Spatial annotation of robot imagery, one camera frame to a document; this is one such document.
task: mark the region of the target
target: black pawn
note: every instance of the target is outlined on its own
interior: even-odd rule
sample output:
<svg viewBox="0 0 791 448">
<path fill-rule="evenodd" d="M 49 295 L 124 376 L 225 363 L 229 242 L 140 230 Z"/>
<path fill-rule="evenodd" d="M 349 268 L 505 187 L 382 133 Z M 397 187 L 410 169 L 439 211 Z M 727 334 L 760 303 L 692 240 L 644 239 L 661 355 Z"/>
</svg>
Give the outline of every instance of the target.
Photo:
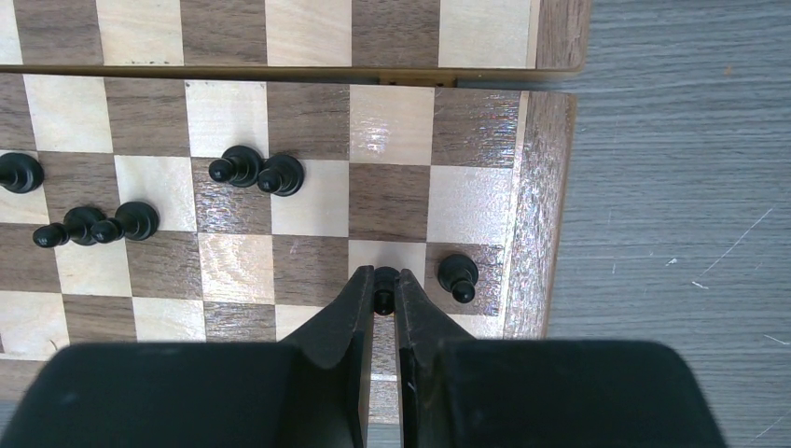
<svg viewBox="0 0 791 448">
<path fill-rule="evenodd" d="M 396 282 L 398 271 L 382 266 L 373 272 L 373 311 L 389 315 L 396 308 Z"/>
<path fill-rule="evenodd" d="M 143 241 L 153 235 L 160 226 L 160 215 L 147 203 L 124 203 L 116 210 L 115 217 L 99 221 L 90 228 L 90 234 L 98 243 L 106 245 L 126 237 Z"/>
<path fill-rule="evenodd" d="M 0 156 L 0 185 L 12 193 L 28 193 L 44 182 L 44 169 L 27 154 L 10 152 Z"/>
<path fill-rule="evenodd" d="M 475 299 L 478 266 L 465 255 L 453 254 L 439 263 L 437 280 L 442 289 L 450 292 L 456 301 L 470 303 Z"/>
<path fill-rule="evenodd" d="M 230 147 L 222 156 L 209 165 L 209 176 L 215 182 L 234 187 L 250 187 L 258 179 L 264 161 L 251 147 Z"/>
<path fill-rule="evenodd" d="M 297 159 L 285 154 L 272 156 L 258 174 L 258 188 L 275 196 L 291 196 L 305 181 L 305 170 Z"/>
<path fill-rule="evenodd" d="M 55 247 L 69 241 L 78 245 L 95 245 L 90 228 L 105 218 L 104 213 L 93 207 L 73 208 L 66 213 L 63 223 L 56 222 L 34 231 L 33 242 L 39 247 Z"/>
</svg>

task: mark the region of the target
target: folding chess board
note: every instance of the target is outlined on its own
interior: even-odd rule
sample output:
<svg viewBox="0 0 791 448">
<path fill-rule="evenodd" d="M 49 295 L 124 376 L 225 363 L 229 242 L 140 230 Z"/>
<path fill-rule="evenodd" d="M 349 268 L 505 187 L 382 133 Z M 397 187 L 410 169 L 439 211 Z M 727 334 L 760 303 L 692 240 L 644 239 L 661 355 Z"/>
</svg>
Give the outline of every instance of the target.
<svg viewBox="0 0 791 448">
<path fill-rule="evenodd" d="M 0 64 L 578 71 L 590 0 L 0 0 Z"/>
<path fill-rule="evenodd" d="M 69 343 L 276 341 L 361 265 L 409 268 L 478 337 L 540 337 L 575 100 L 549 92 L 0 75 L 0 142 L 42 188 L 0 189 L 0 399 Z M 294 196 L 213 182 L 233 145 L 301 160 Z M 36 247 L 66 211 L 160 213 L 142 242 Z M 479 266 L 453 300 L 439 261 Z M 397 421 L 392 316 L 377 317 L 374 422 Z"/>
</svg>

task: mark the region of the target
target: pawn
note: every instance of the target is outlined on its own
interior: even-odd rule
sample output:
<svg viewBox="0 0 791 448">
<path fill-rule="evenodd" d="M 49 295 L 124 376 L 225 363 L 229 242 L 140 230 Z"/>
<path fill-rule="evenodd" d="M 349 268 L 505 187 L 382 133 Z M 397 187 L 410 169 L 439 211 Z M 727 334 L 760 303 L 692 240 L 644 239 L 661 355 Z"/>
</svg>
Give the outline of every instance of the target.
<svg viewBox="0 0 791 448">
<path fill-rule="evenodd" d="M 304 180 L 302 164 L 291 156 L 278 154 L 264 162 L 264 169 L 258 174 L 258 188 L 275 196 L 291 196 Z"/>
<path fill-rule="evenodd" d="M 78 245 L 95 245 L 90 228 L 105 218 L 104 213 L 93 207 L 73 208 L 66 213 L 63 223 L 55 222 L 34 231 L 33 242 L 39 247 L 55 247 L 69 241 Z"/>
<path fill-rule="evenodd" d="M 12 193 L 28 193 L 44 182 L 44 169 L 27 154 L 10 152 L 0 156 L 0 185 Z"/>
<path fill-rule="evenodd" d="M 209 165 L 209 176 L 215 182 L 231 184 L 234 187 L 250 187 L 258 180 L 264 161 L 251 147 L 230 147 Z"/>
<path fill-rule="evenodd" d="M 456 301 L 470 303 L 475 299 L 478 266 L 466 255 L 450 255 L 439 263 L 437 280 Z"/>
<path fill-rule="evenodd" d="M 373 272 L 373 311 L 389 315 L 396 309 L 396 283 L 398 271 L 382 266 Z"/>
<path fill-rule="evenodd" d="M 157 231 L 160 215 L 147 203 L 124 203 L 116 210 L 115 217 L 109 217 L 93 224 L 90 234 L 97 243 L 106 245 L 126 237 L 133 241 L 143 241 Z"/>
</svg>

